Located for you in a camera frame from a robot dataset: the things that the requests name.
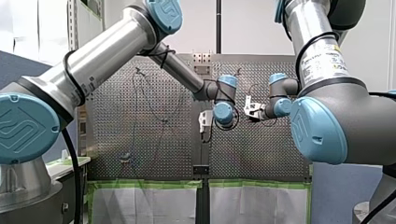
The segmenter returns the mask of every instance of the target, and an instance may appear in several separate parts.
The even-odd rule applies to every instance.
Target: green tape
[[[89,181],[88,185],[94,185],[97,189],[199,189],[202,187],[202,182],[118,179],[115,181]]]
[[[210,188],[240,188],[240,187],[261,187],[271,189],[310,189],[311,184],[303,182],[277,182],[263,180],[209,180]]]
[[[306,224],[311,224],[312,184],[306,183],[306,185],[309,185],[309,188],[307,188],[308,192],[306,193]]]

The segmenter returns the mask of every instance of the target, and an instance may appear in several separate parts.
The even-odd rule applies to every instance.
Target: perforated metal panel
[[[212,63],[213,76],[235,74],[239,69],[235,101],[241,119],[232,131],[213,129],[210,177],[309,181],[309,163],[293,144],[288,118],[267,127],[274,122],[254,124],[243,116],[250,88],[252,102],[267,104],[269,76],[279,72],[294,76],[294,58],[213,55]]]
[[[90,179],[192,178],[191,94],[150,59],[124,65],[87,112]]]
[[[183,58],[192,66],[191,56]],[[269,93],[269,76],[292,76],[293,57],[211,55],[210,60],[214,77],[240,68],[236,102],[241,120],[236,129],[223,132],[214,127],[207,155],[198,145],[201,136],[192,134],[199,127],[191,94],[150,59],[133,59],[87,103],[87,150],[93,158],[89,178],[192,179],[192,162],[204,161],[195,157],[206,155],[210,178],[309,181],[309,163],[292,142],[289,120],[266,127],[273,122],[250,123],[243,114],[250,87],[261,84],[251,88],[251,94],[253,102],[262,102]],[[130,162],[121,163],[127,153]]]

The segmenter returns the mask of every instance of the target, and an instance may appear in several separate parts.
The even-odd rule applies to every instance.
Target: silver arm segment
[[[290,111],[294,143],[311,161],[393,164],[396,103],[370,96],[349,74],[328,19],[331,9],[330,0],[292,0],[286,6],[302,84]]]
[[[197,93],[204,87],[204,81],[186,64],[179,59],[176,54],[169,52],[169,48],[160,43],[151,53],[150,58],[158,65],[162,65],[163,70],[174,77],[178,82],[185,86],[192,93]]]

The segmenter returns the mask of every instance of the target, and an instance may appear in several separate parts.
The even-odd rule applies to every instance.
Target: small metal part
[[[62,204],[62,214],[65,214],[69,211],[69,204],[68,203],[63,203]]]
[[[210,76],[210,66],[209,65],[195,65],[194,71],[196,74],[201,76]]]
[[[213,111],[206,110],[200,113],[198,121],[199,121],[199,132],[203,133],[205,131],[205,127],[212,126],[213,120]]]
[[[194,165],[192,171],[195,175],[209,175],[208,165]]]
[[[253,122],[261,121],[260,113],[265,108],[265,105],[259,103],[251,103],[251,96],[247,95],[245,100],[245,115]]]
[[[131,153],[125,153],[124,155],[122,155],[121,157],[120,157],[120,162],[122,163],[122,164],[125,164],[125,163],[130,163],[131,162],[131,158],[132,158],[132,156],[131,156]]]

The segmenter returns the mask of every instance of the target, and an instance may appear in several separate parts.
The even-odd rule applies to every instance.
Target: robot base
[[[63,223],[62,184],[54,182],[49,194],[33,203],[19,203],[0,208],[0,223]]]

